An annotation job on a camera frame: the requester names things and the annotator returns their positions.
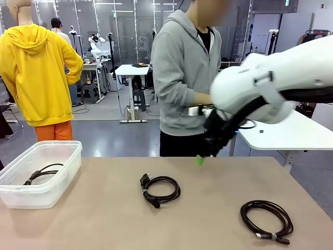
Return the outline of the person's right hand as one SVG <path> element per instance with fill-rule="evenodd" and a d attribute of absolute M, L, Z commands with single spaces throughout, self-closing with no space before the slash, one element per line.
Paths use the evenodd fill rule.
<path fill-rule="evenodd" d="M 197 93 L 195 92 L 195 105 L 211 105 L 213 104 L 209 94 Z"/>

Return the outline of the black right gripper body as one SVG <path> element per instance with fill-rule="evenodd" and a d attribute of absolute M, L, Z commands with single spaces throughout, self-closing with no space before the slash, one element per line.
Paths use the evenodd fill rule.
<path fill-rule="evenodd" d="M 223 120 L 216 110 L 211 111 L 203 127 L 205 129 L 204 138 L 209 151 L 207 156 L 216 157 L 236 133 L 236 126 L 230 121 Z"/>

